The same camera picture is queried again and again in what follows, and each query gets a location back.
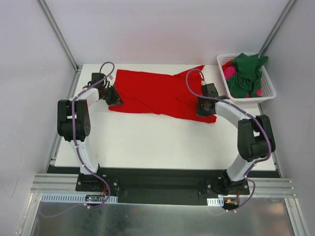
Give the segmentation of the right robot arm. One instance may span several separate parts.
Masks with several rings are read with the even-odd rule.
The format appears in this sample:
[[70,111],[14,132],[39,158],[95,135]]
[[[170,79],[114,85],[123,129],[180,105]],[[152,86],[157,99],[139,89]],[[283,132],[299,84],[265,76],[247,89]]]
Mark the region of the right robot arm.
[[221,195],[233,194],[246,182],[254,165],[270,158],[275,151],[275,139],[266,115],[254,116],[234,104],[228,97],[219,96],[213,83],[201,86],[197,115],[218,115],[237,128],[238,155],[222,176],[211,183],[212,191]]

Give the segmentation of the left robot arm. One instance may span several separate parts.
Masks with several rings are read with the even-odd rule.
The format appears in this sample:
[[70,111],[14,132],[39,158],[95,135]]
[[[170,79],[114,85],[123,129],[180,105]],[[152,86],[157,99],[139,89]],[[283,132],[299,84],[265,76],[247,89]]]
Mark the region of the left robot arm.
[[122,105],[113,77],[100,72],[92,73],[92,79],[76,96],[57,103],[57,132],[72,147],[80,164],[79,181],[87,182],[93,191],[104,186],[99,162],[93,154],[89,135],[92,129],[89,108],[103,100],[108,106]]

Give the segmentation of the red t-shirt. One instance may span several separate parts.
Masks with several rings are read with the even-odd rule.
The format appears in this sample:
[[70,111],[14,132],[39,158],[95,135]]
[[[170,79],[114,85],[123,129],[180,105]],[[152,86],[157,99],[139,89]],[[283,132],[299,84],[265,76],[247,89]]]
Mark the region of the red t-shirt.
[[167,75],[119,69],[114,85],[123,105],[110,106],[109,110],[215,123],[215,115],[200,117],[196,114],[198,97],[187,88],[187,73],[188,70]]

